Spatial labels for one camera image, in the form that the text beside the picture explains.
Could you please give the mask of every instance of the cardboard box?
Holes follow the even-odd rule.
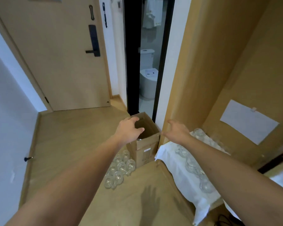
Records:
[[[154,160],[160,138],[160,132],[152,119],[145,113],[138,113],[132,117],[139,117],[135,128],[144,128],[137,140],[128,143],[127,149],[136,162],[136,168]]]

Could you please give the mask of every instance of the white toilet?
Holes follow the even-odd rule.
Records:
[[[141,50],[139,88],[140,94],[148,99],[155,98],[158,70],[153,68],[153,49]]]

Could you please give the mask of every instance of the left hand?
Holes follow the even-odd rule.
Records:
[[[135,128],[134,124],[138,120],[138,117],[128,117],[119,123],[114,136],[120,141],[121,146],[136,140],[144,131],[144,128]]]

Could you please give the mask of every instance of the black door frame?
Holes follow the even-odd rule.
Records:
[[[142,3],[144,0],[123,0],[124,36],[125,36],[125,62],[127,86],[127,111],[130,115],[139,113],[139,72],[140,72],[140,46],[142,29]],[[166,21],[161,47],[161,56],[158,68],[158,79],[154,99],[152,120],[155,122],[159,94],[161,89],[166,51],[169,42],[171,22],[175,0],[168,0]]]

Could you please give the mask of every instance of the door handle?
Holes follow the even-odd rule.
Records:
[[[93,53],[95,57],[100,57],[101,53],[100,53],[99,41],[97,39],[97,28],[95,25],[88,25],[88,27],[89,27],[89,33],[90,33],[93,50],[88,50],[85,52],[87,54]]]

